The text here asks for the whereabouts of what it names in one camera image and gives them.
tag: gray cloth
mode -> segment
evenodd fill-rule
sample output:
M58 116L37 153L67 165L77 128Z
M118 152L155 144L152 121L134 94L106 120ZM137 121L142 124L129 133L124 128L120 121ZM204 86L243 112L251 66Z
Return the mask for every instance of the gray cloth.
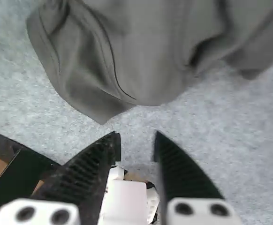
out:
M194 157L245 225L273 225L273 66L247 81L217 62L175 101L136 106L100 126L50 84L25 28L37 4L0 0L0 134L65 163L115 130L121 165L155 183L158 129Z
M46 0L27 27L54 88L99 123L174 100L218 59L248 78L273 61L273 0Z

